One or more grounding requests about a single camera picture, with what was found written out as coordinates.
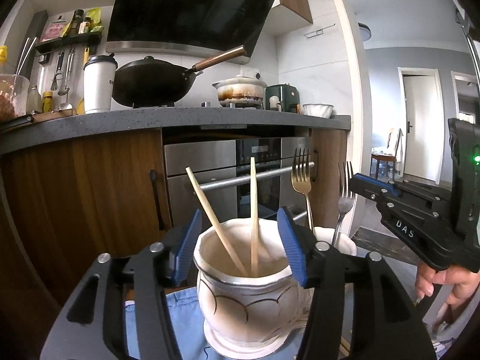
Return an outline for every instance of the chair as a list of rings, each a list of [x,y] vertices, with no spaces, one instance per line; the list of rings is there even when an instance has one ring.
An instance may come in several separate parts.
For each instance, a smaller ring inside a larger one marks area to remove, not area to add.
[[[394,146],[392,147],[392,138],[395,139],[395,134],[396,134],[396,140],[394,142]],[[378,171],[380,169],[380,162],[385,161],[385,167],[387,169],[387,174],[388,174],[388,163],[392,162],[392,180],[395,179],[395,165],[397,163],[397,152],[398,152],[398,147],[400,144],[400,137],[402,136],[402,130],[399,128],[391,128],[390,133],[388,134],[388,141],[387,141],[387,147],[376,147],[372,149],[372,154],[371,154],[371,159],[370,159],[370,169],[371,169],[371,161],[373,159],[377,160],[377,167],[375,169],[375,178],[378,179]]]

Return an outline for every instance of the fork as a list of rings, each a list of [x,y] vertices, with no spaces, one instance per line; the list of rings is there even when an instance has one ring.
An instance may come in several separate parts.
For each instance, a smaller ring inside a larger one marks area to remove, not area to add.
[[[347,161],[346,165],[343,163],[343,172],[338,164],[338,180],[339,180],[339,192],[338,192],[338,220],[335,232],[332,238],[332,246],[338,249],[340,226],[342,225],[343,218],[350,212],[355,201],[356,193],[350,190],[350,180],[353,177],[352,162]]]
[[[308,214],[308,225],[310,230],[314,230],[314,220],[311,214],[310,200],[308,194],[311,191],[310,183],[310,149],[307,149],[307,159],[305,159],[305,148],[302,150],[295,149],[295,155],[293,156],[293,165],[292,165],[292,186],[293,189],[301,194],[305,195],[307,200],[307,214]]]

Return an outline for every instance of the black glass range hood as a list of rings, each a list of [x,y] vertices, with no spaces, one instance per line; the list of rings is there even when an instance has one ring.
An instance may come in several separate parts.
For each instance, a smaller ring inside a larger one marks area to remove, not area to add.
[[[115,0],[108,52],[211,56],[244,45],[248,62],[274,0]]]

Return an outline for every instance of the ceiling light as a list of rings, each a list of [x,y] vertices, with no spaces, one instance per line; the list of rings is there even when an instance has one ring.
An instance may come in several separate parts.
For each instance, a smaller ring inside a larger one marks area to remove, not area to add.
[[[363,40],[363,42],[369,40],[371,38],[370,28],[366,24],[363,24],[363,23],[358,23],[358,26],[360,28],[360,35],[361,35],[361,39]]]

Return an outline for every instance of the stainless steel oven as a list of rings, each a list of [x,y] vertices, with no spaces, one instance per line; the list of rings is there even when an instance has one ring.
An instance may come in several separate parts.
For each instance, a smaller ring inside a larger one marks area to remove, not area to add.
[[[286,206],[304,220],[306,204],[290,182],[295,148],[309,148],[309,137],[231,139],[165,145],[165,164],[173,225],[184,224],[201,208],[185,168],[190,167],[220,222],[250,216],[250,157],[257,167],[260,218],[277,217]],[[203,215],[203,230],[210,221]]]

